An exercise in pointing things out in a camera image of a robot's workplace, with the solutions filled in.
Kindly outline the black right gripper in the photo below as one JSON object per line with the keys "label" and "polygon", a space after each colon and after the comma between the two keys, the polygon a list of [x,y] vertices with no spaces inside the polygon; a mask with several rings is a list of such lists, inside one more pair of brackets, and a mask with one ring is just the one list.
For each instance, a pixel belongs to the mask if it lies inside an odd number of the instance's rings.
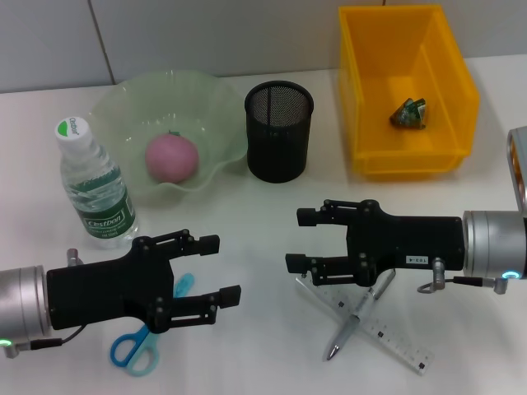
{"label": "black right gripper", "polygon": [[315,286],[369,287],[390,269],[431,270],[436,258],[447,271],[460,271],[464,265],[464,231],[456,216],[394,216],[375,200],[326,199],[319,210],[298,208],[296,218],[299,226],[347,226],[348,256],[285,256],[288,272],[309,272]]}

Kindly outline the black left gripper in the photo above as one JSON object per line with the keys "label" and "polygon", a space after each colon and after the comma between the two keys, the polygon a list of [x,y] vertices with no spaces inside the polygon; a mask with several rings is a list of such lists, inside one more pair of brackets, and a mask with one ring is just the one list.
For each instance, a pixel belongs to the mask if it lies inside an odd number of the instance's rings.
{"label": "black left gripper", "polygon": [[240,285],[172,300],[170,260],[219,253],[218,235],[187,229],[136,238],[121,258],[46,273],[50,322],[55,330],[131,317],[154,333],[213,325],[219,309],[240,303]]}

